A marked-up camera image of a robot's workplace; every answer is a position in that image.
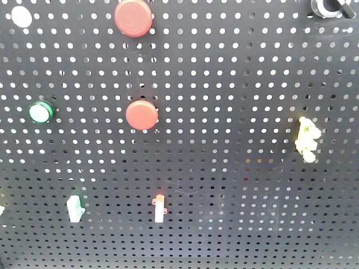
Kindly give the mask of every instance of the small white component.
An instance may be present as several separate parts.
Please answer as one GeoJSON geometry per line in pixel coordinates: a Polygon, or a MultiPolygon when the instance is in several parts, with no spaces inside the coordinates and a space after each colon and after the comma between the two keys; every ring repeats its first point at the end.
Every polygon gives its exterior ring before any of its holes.
{"type": "Polygon", "coordinates": [[[155,223],[163,223],[164,214],[167,214],[167,208],[164,207],[164,195],[156,195],[152,204],[155,205],[155,223]]]}
{"type": "Polygon", "coordinates": [[[67,200],[68,215],[70,222],[80,222],[81,216],[84,214],[85,209],[81,207],[80,196],[72,195],[67,200]]]}
{"type": "Polygon", "coordinates": [[[315,155],[312,152],[317,149],[318,143],[314,139],[318,139],[321,136],[321,130],[315,127],[315,124],[305,117],[299,119],[301,124],[298,133],[298,139],[295,141],[296,148],[303,156],[304,161],[307,163],[313,163],[315,161],[315,155]]]}

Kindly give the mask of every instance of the yellow object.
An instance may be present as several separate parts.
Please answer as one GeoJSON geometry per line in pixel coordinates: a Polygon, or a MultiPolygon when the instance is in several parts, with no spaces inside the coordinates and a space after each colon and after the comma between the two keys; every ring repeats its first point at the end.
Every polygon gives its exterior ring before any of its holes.
{"type": "Polygon", "coordinates": [[[299,119],[301,124],[298,133],[298,139],[295,141],[297,150],[303,156],[304,161],[307,163],[313,163],[315,161],[315,155],[312,152],[316,150],[318,143],[314,139],[318,139],[321,136],[321,130],[315,127],[315,124],[305,117],[299,119]]]}

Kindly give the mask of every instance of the black pegboard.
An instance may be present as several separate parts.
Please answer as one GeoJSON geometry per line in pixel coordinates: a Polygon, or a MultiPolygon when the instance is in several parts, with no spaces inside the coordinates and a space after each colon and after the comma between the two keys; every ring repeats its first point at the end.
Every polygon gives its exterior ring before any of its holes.
{"type": "Polygon", "coordinates": [[[151,2],[132,39],[117,1],[0,1],[4,267],[357,268],[358,19],[304,0],[151,2]],[[125,118],[141,97],[159,109],[148,132],[125,118]],[[48,124],[27,116],[39,98],[48,124]],[[300,116],[323,131],[313,164],[300,116]]]}

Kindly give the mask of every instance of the red button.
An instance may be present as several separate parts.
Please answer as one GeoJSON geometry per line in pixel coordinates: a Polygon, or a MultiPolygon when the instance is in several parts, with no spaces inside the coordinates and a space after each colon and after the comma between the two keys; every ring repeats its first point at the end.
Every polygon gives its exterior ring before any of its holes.
{"type": "Polygon", "coordinates": [[[158,120],[158,112],[152,103],[138,100],[128,106],[126,119],[134,129],[148,130],[155,126],[158,120]]]}
{"type": "Polygon", "coordinates": [[[143,0],[123,0],[114,11],[117,27],[125,35],[138,38],[152,26],[152,11],[143,0]]]}

